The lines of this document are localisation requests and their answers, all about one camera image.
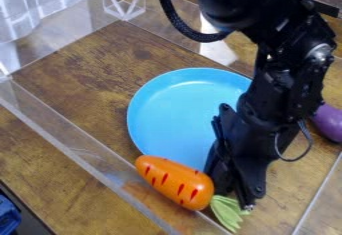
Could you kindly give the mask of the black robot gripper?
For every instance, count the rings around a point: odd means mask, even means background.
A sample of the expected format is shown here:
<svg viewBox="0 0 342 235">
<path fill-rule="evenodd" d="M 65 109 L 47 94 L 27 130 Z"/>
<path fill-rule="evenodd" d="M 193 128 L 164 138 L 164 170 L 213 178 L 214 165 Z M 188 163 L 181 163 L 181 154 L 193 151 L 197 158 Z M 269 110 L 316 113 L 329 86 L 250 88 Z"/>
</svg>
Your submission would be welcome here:
<svg viewBox="0 0 342 235">
<path fill-rule="evenodd" d="M 208 155 L 205 173 L 210 176 L 216 194 L 236 192 L 240 207 L 253 209 L 256 200 L 266 194 L 266 173 L 293 142 L 297 123 L 264 122 L 238 107 L 220 105 L 212 121 L 216 141 Z"/>
</svg>

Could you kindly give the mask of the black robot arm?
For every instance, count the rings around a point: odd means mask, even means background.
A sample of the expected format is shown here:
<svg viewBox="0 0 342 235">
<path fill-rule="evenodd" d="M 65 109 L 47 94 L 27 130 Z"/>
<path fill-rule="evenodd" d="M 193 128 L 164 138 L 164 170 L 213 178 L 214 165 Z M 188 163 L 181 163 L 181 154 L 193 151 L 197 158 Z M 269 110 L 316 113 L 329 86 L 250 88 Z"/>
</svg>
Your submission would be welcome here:
<svg viewBox="0 0 342 235">
<path fill-rule="evenodd" d="M 324 105 L 336 34 L 309 0 L 198 1 L 220 30 L 242 32 L 258 45 L 249 89 L 213 119 L 217 139 L 205 167 L 217 193 L 236 193 L 250 210 L 266 194 L 269 164 L 309 133 L 305 119 Z"/>
</svg>

